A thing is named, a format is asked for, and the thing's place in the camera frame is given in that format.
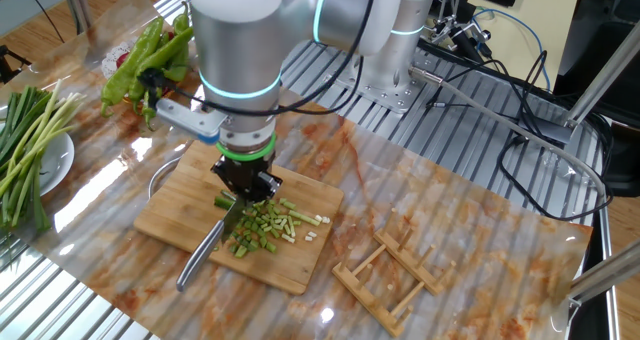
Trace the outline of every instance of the green chili pepper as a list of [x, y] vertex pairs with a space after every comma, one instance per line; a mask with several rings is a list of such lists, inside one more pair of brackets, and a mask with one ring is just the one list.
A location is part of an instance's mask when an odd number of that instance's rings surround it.
[[[189, 6], [185, 1], [182, 2], [182, 5], [184, 5], [184, 13], [176, 16], [175, 20], [173, 20], [173, 30], [176, 35], [183, 33], [189, 28]], [[169, 59], [167, 67], [164, 70], [164, 77], [175, 82], [180, 82], [187, 76], [188, 70], [189, 45], [187, 44]]]
[[193, 37], [193, 28], [187, 28], [184, 32], [174, 36], [169, 43], [158, 49], [153, 55], [146, 58], [136, 71], [135, 78], [131, 81], [129, 87], [129, 98], [134, 101], [142, 98], [144, 95], [144, 86], [138, 81], [138, 76], [149, 68], [161, 69], [171, 57], [177, 54], [182, 47], [189, 43]]
[[127, 59], [122, 63], [120, 68], [116, 70], [113, 76], [107, 80], [100, 96], [102, 100], [100, 113], [102, 116], [111, 116], [107, 115], [107, 108], [122, 101], [127, 90], [129, 90], [131, 81], [136, 75], [136, 70], [140, 66], [140, 63], [156, 51], [158, 42], [160, 41], [163, 23], [164, 19], [162, 17], [157, 17], [149, 23], [131, 49], [131, 52], [129, 52], [129, 55], [127, 55]]
[[189, 5], [186, 1], [182, 2], [184, 12], [173, 20], [173, 31], [176, 35], [182, 34], [189, 28]]
[[[158, 89], [158, 94], [162, 94], [162, 90]], [[151, 127], [151, 119], [156, 117], [156, 112], [149, 107], [149, 92], [144, 93], [144, 105], [142, 106], [142, 115], [144, 116], [144, 122], [147, 124], [147, 128], [154, 131]]]
[[158, 42], [158, 49], [160, 49], [161, 47], [167, 45], [169, 43], [169, 33], [166, 31], [162, 32], [162, 36], [160, 36], [160, 41]]

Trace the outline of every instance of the metal table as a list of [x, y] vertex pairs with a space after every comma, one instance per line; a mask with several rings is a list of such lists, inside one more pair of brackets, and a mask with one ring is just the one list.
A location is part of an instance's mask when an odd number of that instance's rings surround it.
[[[171, 22], [182, 10], [183, 0], [161, 0], [156, 9]], [[338, 67], [344, 54], [313, 42], [299, 44], [283, 64], [284, 86], [306, 95]], [[464, 68], [424, 52], [416, 53], [420, 66], [447, 77]], [[490, 109], [515, 116], [519, 102], [508, 83], [479, 72], [472, 72], [456, 86]], [[359, 98], [340, 114], [390, 141], [418, 153], [522, 206], [533, 207], [504, 178], [496, 158], [512, 136], [510, 131], [490, 121], [472, 108], [427, 108], [425, 103], [435, 92], [421, 90], [416, 102], [405, 114]], [[334, 86], [318, 103], [331, 107], [347, 96]], [[461, 103], [443, 92], [440, 102]], [[558, 120], [565, 110], [542, 99], [531, 97], [536, 115]], [[567, 150], [599, 170], [602, 149], [596, 133], [588, 125], [574, 133]], [[557, 157], [542, 150], [528, 151], [523, 146], [507, 153], [507, 168], [535, 198], [557, 215], [583, 212], [595, 204], [596, 192], [579, 174]], [[603, 257], [611, 255], [606, 210], [599, 217]], [[588, 216], [576, 222], [593, 226]], [[63, 271], [22, 241], [7, 240], [10, 250], [2, 253], [0, 268], [0, 338], [2, 339], [156, 339], [144, 327], [114, 308], [84, 284]], [[606, 326], [609, 339], [617, 340], [618, 321], [615, 292], [606, 294]]]

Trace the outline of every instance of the bamboo cutting board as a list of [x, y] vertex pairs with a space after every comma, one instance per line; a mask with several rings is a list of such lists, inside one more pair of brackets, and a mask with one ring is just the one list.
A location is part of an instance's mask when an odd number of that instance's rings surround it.
[[[220, 152], [215, 147], [194, 142], [135, 220], [135, 228], [193, 252], [225, 214], [225, 210], [213, 205], [214, 197], [226, 189], [210, 171], [218, 158]], [[284, 197], [297, 205], [296, 211], [311, 217], [328, 216], [332, 223], [316, 227], [302, 222], [296, 226], [295, 244], [267, 235], [277, 246], [276, 254], [261, 248], [236, 259], [228, 250], [234, 242], [229, 240], [224, 247], [212, 252], [209, 260], [293, 295], [301, 295], [307, 290], [344, 193], [279, 166], [273, 166], [273, 174], [283, 180], [276, 199]], [[311, 242], [304, 240], [309, 231], [318, 234]]]

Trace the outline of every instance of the marble-patterned surface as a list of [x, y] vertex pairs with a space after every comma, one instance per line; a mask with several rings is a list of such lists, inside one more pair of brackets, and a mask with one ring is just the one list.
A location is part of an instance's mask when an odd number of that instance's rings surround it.
[[[388, 334], [331, 274], [346, 246], [353, 264], [376, 247], [373, 232], [399, 209], [391, 228], [409, 228], [408, 248], [438, 246], [427, 268], [436, 277], [458, 264], [449, 289], [414, 300], [404, 339], [562, 339], [562, 299], [576, 273], [590, 228], [556, 222], [513, 205], [432, 162], [337, 116], [278, 119], [280, 166], [345, 192], [340, 216], [303, 296], [293, 297], [214, 264], [184, 294], [175, 280], [188, 254], [133, 229], [151, 176], [180, 156], [188, 139], [166, 126], [147, 131], [126, 103], [99, 115], [101, 56], [132, 38], [155, 10], [148, 0], [121, 0], [97, 29], [57, 49], [25, 83], [46, 87], [65, 78], [65, 93], [90, 101], [71, 136], [76, 146], [65, 180], [45, 196], [54, 226], [18, 231], [29, 244], [163, 339], [379, 339]], [[195, 77], [185, 87], [195, 89]], [[367, 286], [396, 289], [397, 303], [415, 285], [383, 254]]]

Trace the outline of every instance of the kitchen knife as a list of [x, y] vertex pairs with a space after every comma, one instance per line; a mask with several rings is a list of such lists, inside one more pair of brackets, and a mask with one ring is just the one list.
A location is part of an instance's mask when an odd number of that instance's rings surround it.
[[176, 288], [178, 291], [183, 292], [187, 286], [195, 279], [196, 274], [200, 270], [200, 267], [207, 260], [213, 248], [218, 242], [224, 243], [229, 235], [233, 232], [243, 214], [242, 211], [247, 208], [248, 203], [242, 197], [237, 197], [236, 201], [231, 205], [229, 211], [224, 218], [216, 223], [216, 225], [209, 231], [204, 240], [198, 245], [196, 250], [191, 254], [191, 257], [187, 261], [187, 264], [182, 269], [182, 273], [178, 277], [176, 282]]

